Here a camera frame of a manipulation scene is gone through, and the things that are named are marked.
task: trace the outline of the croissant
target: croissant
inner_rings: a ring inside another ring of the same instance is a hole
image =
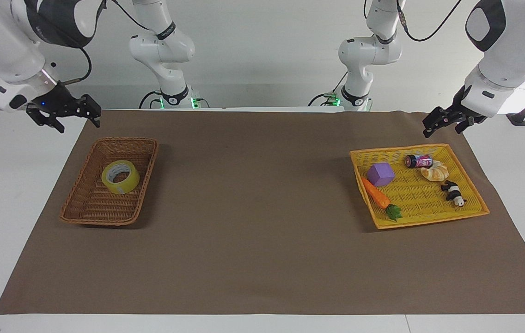
[[[429,169],[421,168],[421,174],[429,181],[444,181],[449,177],[446,165],[438,160],[434,160]]]

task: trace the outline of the basket rim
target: basket rim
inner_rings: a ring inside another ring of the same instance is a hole
[[[120,221],[107,221],[107,220],[100,220],[100,219],[92,219],[92,220],[89,220],[89,219],[70,219],[70,218],[66,217],[65,216],[66,210],[68,209],[68,207],[69,207],[69,205],[70,205],[70,203],[72,201],[74,192],[77,190],[77,187],[81,183],[81,179],[83,178],[83,175],[85,173],[85,169],[87,168],[88,162],[90,161],[90,159],[92,157],[92,154],[94,153],[94,150],[101,143],[109,142],[109,141],[151,142],[153,144],[153,154],[151,154],[151,156],[150,156],[150,163],[148,164],[148,167],[146,169],[146,174],[144,175],[144,181],[141,184],[140,193],[139,193],[139,196],[137,198],[137,204],[136,204],[135,211],[134,211],[133,215],[131,217],[129,217],[128,219],[120,220]],[[138,217],[140,215],[140,211],[141,211],[141,208],[143,206],[144,198],[146,196],[147,186],[148,186],[148,183],[150,182],[150,177],[151,177],[151,173],[152,173],[152,170],[153,170],[153,165],[154,165],[155,159],[156,159],[156,157],[158,155],[158,151],[159,151],[158,141],[156,139],[149,138],[149,137],[129,137],[129,136],[116,137],[116,136],[112,136],[112,137],[103,137],[102,139],[98,139],[97,141],[95,141],[92,144],[88,155],[85,157],[85,160],[84,160],[84,163],[83,163],[83,165],[81,167],[81,170],[78,173],[78,176],[76,178],[76,181],[74,182],[74,185],[72,186],[72,190],[67,195],[65,203],[61,207],[59,218],[62,221],[66,222],[66,223],[75,224],[75,225],[123,226],[123,225],[130,225],[130,224],[134,223],[138,219]]]
[[[449,155],[451,156],[453,162],[457,165],[459,171],[466,177],[466,181],[468,183],[468,186],[472,189],[474,192],[474,195],[478,199],[478,202],[482,206],[482,210],[478,213],[473,213],[470,216],[463,216],[463,217],[447,217],[444,219],[438,219],[428,222],[415,222],[415,223],[405,223],[402,225],[382,225],[378,223],[378,218],[375,215],[374,208],[370,202],[369,195],[366,191],[366,188],[361,185],[361,175],[359,173],[359,170],[357,168],[357,164],[355,163],[355,154],[358,154],[360,152],[393,152],[397,150],[404,150],[404,149],[415,149],[415,148],[445,148]],[[427,225],[432,223],[439,223],[439,222],[448,222],[448,221],[455,221],[460,219],[467,219],[469,217],[477,217],[477,216],[483,216],[490,214],[490,210],[488,209],[488,206],[484,202],[484,199],[480,195],[480,192],[472,182],[472,179],[470,179],[468,173],[464,169],[463,165],[459,162],[458,157],[453,152],[453,149],[451,149],[451,146],[448,143],[427,143],[425,145],[414,145],[414,146],[404,146],[404,147],[387,147],[387,148],[370,148],[370,149],[358,149],[358,150],[350,150],[349,156],[351,157],[351,162],[353,162],[353,169],[355,171],[355,178],[357,180],[357,185],[359,187],[359,190],[361,192],[361,196],[363,197],[363,200],[366,202],[366,205],[368,206],[368,209],[370,211],[370,215],[372,215],[372,220],[374,222],[374,225],[377,229],[395,229],[395,228],[404,228],[409,226],[418,226],[418,225]]]

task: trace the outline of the table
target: table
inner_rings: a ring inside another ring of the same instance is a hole
[[[328,108],[264,108],[239,111],[305,111],[326,112]],[[341,111],[330,108],[330,111]],[[66,119],[66,134],[54,129],[38,128],[24,114],[0,112],[0,200],[5,209],[0,210],[0,295],[24,247],[28,234],[43,209],[55,180],[75,143],[83,120]],[[497,117],[466,132],[472,150],[480,161],[487,177],[501,195],[515,225],[525,240],[525,129],[512,127],[505,118]],[[33,187],[35,191],[26,191]],[[147,330],[165,325],[171,330],[198,331],[201,327],[214,330],[242,331],[256,326],[261,330],[293,331],[295,327],[308,327],[306,331],[353,331],[365,327],[368,331],[406,332],[428,331],[429,326],[441,329],[486,324],[507,325],[506,331],[519,331],[525,325],[524,316],[0,316],[0,326],[30,327],[43,323],[60,323],[61,329],[74,327],[138,327]]]

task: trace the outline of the toy carrot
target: toy carrot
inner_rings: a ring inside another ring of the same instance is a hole
[[[372,184],[372,182],[368,181],[367,179],[361,179],[361,181],[363,183],[363,186],[366,188],[367,193],[374,200],[375,204],[379,208],[385,209],[385,213],[390,219],[397,221],[396,219],[402,218],[402,213],[400,213],[400,207],[396,206],[395,204],[392,204],[390,202],[390,199],[381,191],[379,191],[378,188]]]

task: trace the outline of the purple can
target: purple can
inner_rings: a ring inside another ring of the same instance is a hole
[[[404,161],[407,167],[409,168],[431,168],[433,165],[433,159],[429,155],[417,155],[417,154],[409,154],[406,156],[406,160]]]

